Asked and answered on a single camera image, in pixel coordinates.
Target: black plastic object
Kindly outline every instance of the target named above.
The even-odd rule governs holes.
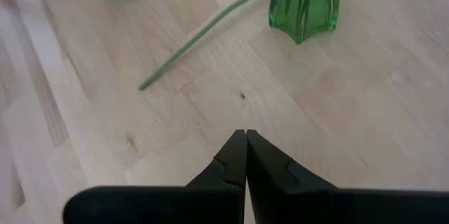
[[[75,223],[449,223],[449,194],[339,189],[256,131],[236,131],[186,187],[97,187],[67,203]]]

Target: wooden floor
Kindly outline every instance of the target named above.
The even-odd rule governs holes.
[[[137,90],[233,1],[0,0],[0,223],[184,185],[235,129],[340,187],[449,190],[449,0],[342,0],[299,46],[253,0]]]

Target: clear glass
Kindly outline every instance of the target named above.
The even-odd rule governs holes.
[[[337,27],[340,0],[272,0],[269,24],[296,43]]]

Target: green glass vase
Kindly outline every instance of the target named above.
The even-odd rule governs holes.
[[[340,0],[271,0],[269,25],[286,32],[297,44],[337,27]]]

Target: wood grain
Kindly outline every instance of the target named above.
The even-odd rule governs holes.
[[[342,0],[300,45],[253,0],[137,90],[233,1],[1,0],[0,221],[61,223],[94,185],[184,185],[236,129],[340,187],[449,190],[449,0]]]

